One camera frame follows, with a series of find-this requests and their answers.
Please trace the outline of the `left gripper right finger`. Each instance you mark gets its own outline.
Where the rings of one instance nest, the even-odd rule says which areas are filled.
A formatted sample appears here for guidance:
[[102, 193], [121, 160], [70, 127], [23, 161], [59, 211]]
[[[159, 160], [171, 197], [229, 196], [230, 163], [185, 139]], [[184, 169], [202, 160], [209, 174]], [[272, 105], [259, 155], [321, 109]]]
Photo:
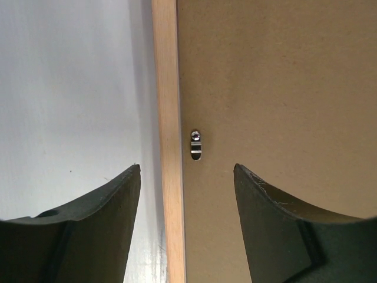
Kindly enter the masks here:
[[253, 282], [376, 281], [376, 218], [319, 208], [241, 164], [234, 189]]

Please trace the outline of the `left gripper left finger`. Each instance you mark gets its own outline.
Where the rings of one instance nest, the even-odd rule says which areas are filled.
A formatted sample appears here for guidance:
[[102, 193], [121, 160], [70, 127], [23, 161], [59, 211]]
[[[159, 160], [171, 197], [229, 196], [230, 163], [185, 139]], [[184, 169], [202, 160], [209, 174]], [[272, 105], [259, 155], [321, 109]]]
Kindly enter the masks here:
[[38, 216], [1, 222], [2, 282], [123, 282], [140, 197], [135, 164]]

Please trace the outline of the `brown frame backing board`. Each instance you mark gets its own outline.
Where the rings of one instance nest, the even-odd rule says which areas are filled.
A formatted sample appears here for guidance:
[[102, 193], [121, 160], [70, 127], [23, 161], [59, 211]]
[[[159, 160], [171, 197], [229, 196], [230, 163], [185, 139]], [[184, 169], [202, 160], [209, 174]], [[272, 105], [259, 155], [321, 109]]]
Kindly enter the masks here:
[[250, 281], [235, 164], [321, 208], [375, 216], [376, 2], [177, 7], [188, 282]]

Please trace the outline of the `orange wooden picture frame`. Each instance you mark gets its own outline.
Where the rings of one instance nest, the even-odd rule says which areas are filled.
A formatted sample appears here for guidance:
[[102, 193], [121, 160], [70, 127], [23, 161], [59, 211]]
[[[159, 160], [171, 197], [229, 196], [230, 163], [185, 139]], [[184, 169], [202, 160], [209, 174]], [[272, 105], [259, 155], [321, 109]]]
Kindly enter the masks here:
[[177, 2], [152, 1], [161, 181], [169, 282], [186, 281]]

